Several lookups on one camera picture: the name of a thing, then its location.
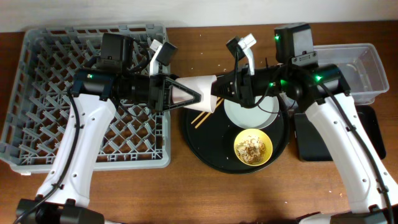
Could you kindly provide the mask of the yellow bowl with food scraps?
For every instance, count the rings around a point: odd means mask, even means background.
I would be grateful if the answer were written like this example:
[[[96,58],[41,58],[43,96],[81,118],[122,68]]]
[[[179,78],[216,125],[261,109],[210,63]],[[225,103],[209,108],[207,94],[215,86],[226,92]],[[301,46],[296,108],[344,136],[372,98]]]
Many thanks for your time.
[[[234,153],[243,164],[257,167],[271,159],[273,144],[260,129],[245,129],[234,139]]]

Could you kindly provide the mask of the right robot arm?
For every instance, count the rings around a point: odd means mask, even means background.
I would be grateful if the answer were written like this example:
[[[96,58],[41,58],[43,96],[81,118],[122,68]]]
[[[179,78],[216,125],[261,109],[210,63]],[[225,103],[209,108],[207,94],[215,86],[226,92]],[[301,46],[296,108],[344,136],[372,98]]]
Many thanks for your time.
[[[334,64],[319,65],[309,24],[275,28],[277,65],[256,68],[253,35],[226,44],[243,67],[219,75],[212,94],[244,108],[257,107],[266,96],[285,93],[322,137],[346,188],[350,210],[311,213],[300,223],[396,223],[397,183],[380,160],[361,124],[342,71]]]

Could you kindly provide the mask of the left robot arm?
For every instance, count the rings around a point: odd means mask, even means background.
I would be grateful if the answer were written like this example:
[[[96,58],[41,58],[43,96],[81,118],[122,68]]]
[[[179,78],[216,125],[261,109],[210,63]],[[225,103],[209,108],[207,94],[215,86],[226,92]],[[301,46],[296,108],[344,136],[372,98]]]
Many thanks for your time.
[[[105,33],[100,54],[74,76],[67,95],[68,123],[51,170],[35,199],[22,199],[17,223],[104,223],[101,213],[88,208],[90,184],[106,131],[122,100],[146,105],[157,112],[201,101],[201,95],[159,72],[176,47],[154,40],[145,62],[132,63],[137,40]]]

